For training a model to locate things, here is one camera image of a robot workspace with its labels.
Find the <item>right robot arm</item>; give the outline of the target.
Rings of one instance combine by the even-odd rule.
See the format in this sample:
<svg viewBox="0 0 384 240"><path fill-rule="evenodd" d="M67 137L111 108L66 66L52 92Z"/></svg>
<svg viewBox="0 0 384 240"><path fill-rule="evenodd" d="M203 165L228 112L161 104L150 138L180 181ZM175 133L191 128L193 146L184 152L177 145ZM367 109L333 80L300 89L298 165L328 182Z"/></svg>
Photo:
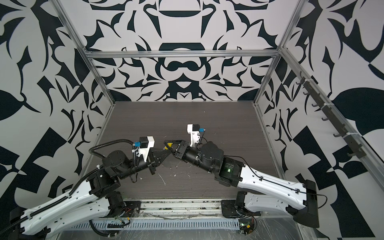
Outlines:
<svg viewBox="0 0 384 240"><path fill-rule="evenodd" d="M186 163L211 174L226 187L236 187L276 198L283 202L283 210L297 223L319 228L317 185L311 180L296 183L264 174L251 168L246 162L225 155L224 151L209 141L197 148L183 140L164 141L171 154Z"/></svg>

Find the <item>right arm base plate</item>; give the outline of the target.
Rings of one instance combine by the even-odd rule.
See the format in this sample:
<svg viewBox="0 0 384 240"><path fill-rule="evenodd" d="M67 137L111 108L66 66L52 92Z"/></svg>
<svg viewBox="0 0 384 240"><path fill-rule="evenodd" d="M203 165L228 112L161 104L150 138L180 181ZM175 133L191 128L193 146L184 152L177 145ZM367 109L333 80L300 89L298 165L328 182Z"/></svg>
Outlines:
<svg viewBox="0 0 384 240"><path fill-rule="evenodd" d="M221 200L222 215L229 219L253 217L255 213L245 208L245 203L237 200Z"/></svg>

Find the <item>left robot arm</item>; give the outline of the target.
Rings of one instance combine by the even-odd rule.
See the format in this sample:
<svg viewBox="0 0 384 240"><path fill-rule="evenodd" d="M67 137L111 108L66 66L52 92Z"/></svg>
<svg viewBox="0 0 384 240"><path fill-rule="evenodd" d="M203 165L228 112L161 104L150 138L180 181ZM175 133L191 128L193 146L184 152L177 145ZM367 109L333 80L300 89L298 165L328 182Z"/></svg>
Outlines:
<svg viewBox="0 0 384 240"><path fill-rule="evenodd" d="M146 169L154 174L170 153L148 150L129 159L124 152L113 151L69 192L37 207L11 211L10 225L1 235L7 234L10 240L45 240L85 221L119 217L127 207L117 190L120 181Z"/></svg>

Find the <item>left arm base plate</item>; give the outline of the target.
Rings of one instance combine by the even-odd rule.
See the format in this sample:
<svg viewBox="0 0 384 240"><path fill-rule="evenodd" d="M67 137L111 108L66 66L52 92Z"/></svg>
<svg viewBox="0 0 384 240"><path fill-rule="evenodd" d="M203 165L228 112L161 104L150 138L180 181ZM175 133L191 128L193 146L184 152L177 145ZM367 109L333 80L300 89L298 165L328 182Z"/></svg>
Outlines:
<svg viewBox="0 0 384 240"><path fill-rule="evenodd" d="M114 217L133 217L141 211L141 201L124 201L124 203L114 204L110 207L110 212L106 218Z"/></svg>

